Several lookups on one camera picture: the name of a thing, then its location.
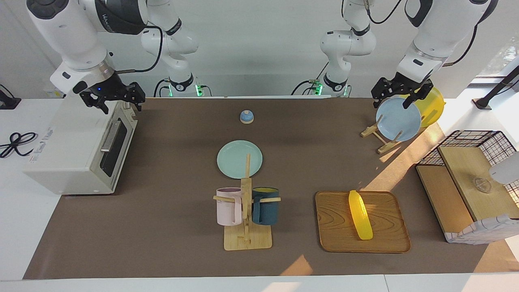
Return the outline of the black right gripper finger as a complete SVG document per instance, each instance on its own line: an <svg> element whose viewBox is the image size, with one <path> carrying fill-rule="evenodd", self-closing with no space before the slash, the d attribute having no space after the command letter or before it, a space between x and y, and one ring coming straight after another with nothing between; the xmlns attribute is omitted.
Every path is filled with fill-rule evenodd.
<svg viewBox="0 0 519 292"><path fill-rule="evenodd" d="M100 96L94 99L91 95L83 95L83 102L87 107L96 107L97 109L100 109L104 114L108 114L109 109L105 104L105 101L106 97L104 96Z"/></svg>
<svg viewBox="0 0 519 292"><path fill-rule="evenodd" d="M142 111L145 102L145 92L137 82L129 84L129 102L135 105L137 111Z"/></svg>

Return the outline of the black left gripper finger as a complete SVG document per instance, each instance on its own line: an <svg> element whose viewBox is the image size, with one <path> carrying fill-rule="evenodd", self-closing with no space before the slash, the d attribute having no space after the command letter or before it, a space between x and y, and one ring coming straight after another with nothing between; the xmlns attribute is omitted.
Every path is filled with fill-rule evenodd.
<svg viewBox="0 0 519 292"><path fill-rule="evenodd" d="M388 91L387 78L380 78L372 88L372 98L374 108L378 108L381 103L387 98Z"/></svg>
<svg viewBox="0 0 519 292"><path fill-rule="evenodd" d="M417 100L424 100L430 91L433 89L433 83L432 80L426 80L421 88L412 91L409 96L405 99L403 102L403 107L408 108L412 103L414 103Z"/></svg>

